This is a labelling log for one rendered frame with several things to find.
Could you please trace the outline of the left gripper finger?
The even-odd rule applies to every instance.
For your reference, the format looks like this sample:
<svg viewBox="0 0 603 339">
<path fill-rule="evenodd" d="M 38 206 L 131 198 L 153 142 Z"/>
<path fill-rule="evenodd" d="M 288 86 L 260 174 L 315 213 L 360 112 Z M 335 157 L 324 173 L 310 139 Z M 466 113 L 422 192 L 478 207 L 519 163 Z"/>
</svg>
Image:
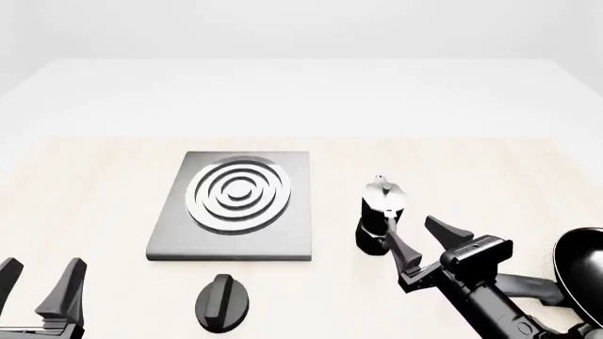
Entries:
<svg viewBox="0 0 603 339">
<path fill-rule="evenodd" d="M 73 258 L 66 266 L 51 293 L 35 310 L 44 322 L 84 323 L 83 290 L 87 268 L 80 258 Z"/>
<path fill-rule="evenodd" d="M 15 258 L 8 258 L 0 264 L 0 304 L 6 304 L 23 268 L 24 265 Z"/>
</svg>

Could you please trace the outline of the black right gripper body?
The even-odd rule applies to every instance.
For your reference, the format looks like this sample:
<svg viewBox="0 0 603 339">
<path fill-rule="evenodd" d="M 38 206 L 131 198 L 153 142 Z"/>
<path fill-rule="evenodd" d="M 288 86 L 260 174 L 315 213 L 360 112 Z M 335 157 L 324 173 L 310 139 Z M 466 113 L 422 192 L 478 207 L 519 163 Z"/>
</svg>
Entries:
<svg viewBox="0 0 603 339">
<path fill-rule="evenodd" d="M 443 268 L 439 262 L 426 267 L 409 267 L 398 263 L 398 285 L 404 293 L 437 287 Z"/>
</svg>

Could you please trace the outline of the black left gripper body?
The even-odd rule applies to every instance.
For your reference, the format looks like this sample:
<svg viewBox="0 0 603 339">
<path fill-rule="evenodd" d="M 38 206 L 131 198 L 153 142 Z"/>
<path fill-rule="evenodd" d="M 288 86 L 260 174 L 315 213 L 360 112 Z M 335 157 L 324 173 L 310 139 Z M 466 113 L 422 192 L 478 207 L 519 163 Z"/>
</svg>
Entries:
<svg viewBox="0 0 603 339">
<path fill-rule="evenodd" d="M 46 319 L 40 327 L 0 327 L 0 339 L 82 339 L 85 321 Z"/>
</svg>

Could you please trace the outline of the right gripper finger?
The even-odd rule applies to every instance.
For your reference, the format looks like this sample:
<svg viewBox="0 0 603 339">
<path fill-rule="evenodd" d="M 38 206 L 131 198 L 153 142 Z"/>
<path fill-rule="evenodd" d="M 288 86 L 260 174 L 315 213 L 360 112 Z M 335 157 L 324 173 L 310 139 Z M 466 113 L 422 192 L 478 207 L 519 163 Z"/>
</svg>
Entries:
<svg viewBox="0 0 603 339">
<path fill-rule="evenodd" d="M 424 225 L 440 245 L 462 245 L 474 239 L 471 232 L 455 228 L 433 216 L 427 216 Z"/>
<path fill-rule="evenodd" d="M 391 250 L 399 273 L 413 273 L 419 270 L 420 253 L 407 245 L 396 232 L 397 222 L 394 218 L 386 220 L 387 231 L 385 241 Z"/>
</svg>

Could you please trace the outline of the black moka pot, silver lid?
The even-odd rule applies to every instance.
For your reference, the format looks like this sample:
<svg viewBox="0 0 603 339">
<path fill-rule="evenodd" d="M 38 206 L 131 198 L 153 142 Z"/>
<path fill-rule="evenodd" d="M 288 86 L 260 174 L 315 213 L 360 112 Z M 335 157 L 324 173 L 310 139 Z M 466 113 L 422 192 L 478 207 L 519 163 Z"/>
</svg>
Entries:
<svg viewBox="0 0 603 339">
<path fill-rule="evenodd" d="M 406 208 L 406 194 L 395 183 L 377 175 L 364 187 L 361 200 L 361 217 L 355 230 L 357 248 L 369 256 L 385 256 L 389 252 L 385 244 L 388 218 L 395 223 Z"/>
</svg>

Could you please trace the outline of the grey stove plate with rings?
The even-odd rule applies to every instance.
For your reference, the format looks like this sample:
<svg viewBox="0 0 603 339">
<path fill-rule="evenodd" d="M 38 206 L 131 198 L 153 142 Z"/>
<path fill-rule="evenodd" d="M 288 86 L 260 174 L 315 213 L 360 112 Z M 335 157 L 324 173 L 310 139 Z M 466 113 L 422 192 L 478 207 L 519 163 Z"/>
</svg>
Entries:
<svg viewBox="0 0 603 339">
<path fill-rule="evenodd" d="M 146 258 L 311 261 L 309 152 L 186 152 Z"/>
</svg>

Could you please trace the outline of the round black stove knob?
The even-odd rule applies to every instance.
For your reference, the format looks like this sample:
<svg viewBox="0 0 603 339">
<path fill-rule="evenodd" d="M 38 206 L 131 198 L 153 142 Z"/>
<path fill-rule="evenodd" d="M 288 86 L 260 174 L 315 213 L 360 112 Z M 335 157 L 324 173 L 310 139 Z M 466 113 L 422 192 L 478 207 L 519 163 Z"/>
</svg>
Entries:
<svg viewBox="0 0 603 339">
<path fill-rule="evenodd" d="M 199 293 L 194 311 L 204 330 L 225 333 L 242 324 L 249 309 L 246 287 L 229 274 L 219 274 Z"/>
</svg>

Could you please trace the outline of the black frying pan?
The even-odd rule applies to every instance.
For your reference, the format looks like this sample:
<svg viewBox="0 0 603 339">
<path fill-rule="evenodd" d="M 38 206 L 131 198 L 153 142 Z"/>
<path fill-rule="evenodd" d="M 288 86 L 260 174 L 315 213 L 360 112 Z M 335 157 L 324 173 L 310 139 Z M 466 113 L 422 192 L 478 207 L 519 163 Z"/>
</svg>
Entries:
<svg viewBox="0 0 603 339">
<path fill-rule="evenodd" d="M 552 263 L 553 281 L 500 273 L 496 286 L 510 298 L 570 308 L 592 326 L 603 328 L 603 228 L 563 234 L 552 251 Z"/>
</svg>

